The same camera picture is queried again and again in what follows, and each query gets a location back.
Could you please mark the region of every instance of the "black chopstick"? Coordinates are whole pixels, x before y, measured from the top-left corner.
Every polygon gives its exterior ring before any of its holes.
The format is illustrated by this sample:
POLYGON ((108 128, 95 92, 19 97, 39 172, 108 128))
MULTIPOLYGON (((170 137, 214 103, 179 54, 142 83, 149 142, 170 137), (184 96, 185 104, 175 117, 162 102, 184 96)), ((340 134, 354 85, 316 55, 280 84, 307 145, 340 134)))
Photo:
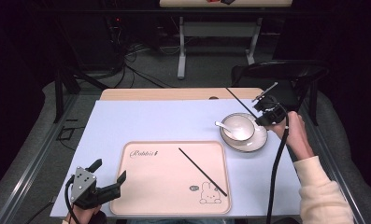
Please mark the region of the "black chopstick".
POLYGON ((256 117, 252 112, 251 112, 251 110, 249 110, 249 108, 245 105, 245 104, 243 104, 243 102, 241 102, 241 100, 240 99, 238 99, 238 97, 234 94, 234 93, 232 93, 228 88, 225 88, 227 91, 229 91, 234 97, 235 97, 235 99, 237 99, 237 101, 241 104, 241 105, 243 105, 243 107, 247 110, 247 111, 249 111, 249 113, 252 115, 252 116, 254 116, 255 118, 258 118, 258 117, 256 117))
POLYGON ((191 159, 191 158, 189 158, 189 156, 184 152, 184 151, 182 151, 182 149, 179 147, 178 148, 179 149, 179 151, 181 151, 182 152, 182 154, 184 154, 184 156, 186 156, 186 158, 188 158, 188 160, 189 161, 191 161, 192 163, 193 163, 193 165, 200 171, 200 172, 202 172, 202 174, 205 176, 205 177, 207 177, 207 179, 225 196, 225 197, 227 197, 228 196, 228 194, 227 193, 225 193, 225 191, 223 191, 223 189, 221 189, 220 188, 220 186, 218 186, 217 185, 217 183, 215 183, 214 182, 214 180, 212 180, 202 169, 200 169, 200 167, 196 164, 196 163, 194 163, 194 161, 191 159))

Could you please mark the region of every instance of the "white table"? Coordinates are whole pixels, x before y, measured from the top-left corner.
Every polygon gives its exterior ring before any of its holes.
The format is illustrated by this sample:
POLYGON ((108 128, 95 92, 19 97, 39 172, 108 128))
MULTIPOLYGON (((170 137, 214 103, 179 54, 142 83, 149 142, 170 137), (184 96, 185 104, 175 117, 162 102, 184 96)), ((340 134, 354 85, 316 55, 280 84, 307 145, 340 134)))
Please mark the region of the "white table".
MULTIPOLYGON (((261 92, 258 89, 231 90, 243 99, 253 98, 261 92)), ((232 207, 227 214, 220 216, 181 217, 265 216, 271 169, 279 139, 268 132, 268 141, 264 147, 252 153, 241 153, 226 145, 214 121, 222 120, 235 112, 247 112, 237 100, 231 98, 233 97, 224 88, 107 90, 95 104, 69 167, 68 177, 75 173, 77 166, 86 168, 95 160, 102 159, 103 165, 94 173, 98 178, 97 187, 115 183, 121 151, 130 141, 214 140, 222 142, 224 146, 232 207), (206 100, 210 96, 220 99, 206 100)), ((251 108, 250 99, 244 99, 243 102, 251 108)), ((285 149, 278 167, 274 216, 299 214, 299 188, 299 180, 285 149)), ((158 217, 115 216, 109 210, 108 203, 103 204, 102 211, 111 218, 158 217)), ((66 214, 63 186, 50 215, 64 217, 66 214)))

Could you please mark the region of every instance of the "human hand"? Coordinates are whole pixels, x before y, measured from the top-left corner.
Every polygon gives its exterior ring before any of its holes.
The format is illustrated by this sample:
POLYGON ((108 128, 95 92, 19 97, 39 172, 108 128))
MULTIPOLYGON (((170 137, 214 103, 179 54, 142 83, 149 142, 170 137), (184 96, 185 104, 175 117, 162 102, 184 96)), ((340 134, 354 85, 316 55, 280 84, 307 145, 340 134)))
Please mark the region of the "human hand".
MULTIPOLYGON (((74 205, 72 210, 74 211, 74 214, 77 217, 80 224, 88 224, 92 216, 97 214, 98 211, 100 211, 100 208, 101 205, 98 205, 95 208, 84 210, 74 205)), ((68 215, 66 215, 65 221, 67 221, 69 224, 75 223, 75 220, 70 216, 71 215, 68 213, 68 215)))
MULTIPOLYGON (((307 131, 302 117, 294 111, 288 113, 290 132, 287 138, 287 145, 293 150, 298 160, 304 160, 314 156, 313 149, 307 141, 307 131)), ((279 124, 266 126, 267 130, 272 130, 281 139, 284 134, 286 119, 279 124)))

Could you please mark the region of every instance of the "person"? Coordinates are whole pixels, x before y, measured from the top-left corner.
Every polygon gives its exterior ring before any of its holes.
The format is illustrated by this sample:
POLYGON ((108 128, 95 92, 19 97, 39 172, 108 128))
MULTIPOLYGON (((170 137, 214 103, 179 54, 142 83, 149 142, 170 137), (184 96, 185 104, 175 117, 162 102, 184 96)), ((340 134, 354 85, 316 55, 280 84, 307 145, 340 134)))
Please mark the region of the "person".
MULTIPOLYGON (((303 223, 353 223, 351 208, 344 199, 338 184, 328 178, 321 167, 319 157, 314 154, 307 140, 307 132, 302 117, 291 111, 288 113, 288 118, 290 131, 287 145, 298 159, 293 165, 301 182, 301 189, 299 190, 301 195, 300 216, 303 223)), ((286 128, 285 123, 286 120, 283 120, 279 124, 265 128, 282 138, 286 128)), ((91 211, 85 211, 85 218, 81 213, 78 214, 82 216, 82 220, 86 220, 91 217, 92 213, 91 211)), ((136 219, 129 220, 129 222, 131 224, 149 223, 147 220, 136 219)), ((159 220, 159 222, 152 220, 150 223, 168 224, 169 222, 167 220, 159 220)), ((194 222, 189 221, 189 223, 234 223, 234 221, 232 219, 195 219, 194 222)))
MULTIPOLYGON (((88 224, 91 219, 96 217, 97 214, 102 213, 100 212, 101 205, 96 206, 95 208, 91 209, 82 209, 76 205, 73 205, 72 211, 74 211, 75 216, 77 217, 80 224, 88 224)), ((62 221, 62 224, 76 224, 75 220, 71 217, 68 212, 65 219, 62 221)))

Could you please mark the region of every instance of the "wooden table edge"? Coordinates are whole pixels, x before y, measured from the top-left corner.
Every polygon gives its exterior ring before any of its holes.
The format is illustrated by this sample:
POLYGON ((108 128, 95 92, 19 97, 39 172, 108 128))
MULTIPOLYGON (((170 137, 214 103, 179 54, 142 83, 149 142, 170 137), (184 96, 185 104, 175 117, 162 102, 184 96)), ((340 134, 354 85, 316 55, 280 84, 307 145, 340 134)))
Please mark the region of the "wooden table edge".
MULTIPOLYGON (((229 88, 239 99, 254 99, 259 88, 229 88)), ((152 101, 152 100, 208 100, 235 99, 225 88, 172 88, 172 89, 106 89, 102 101, 152 101)))

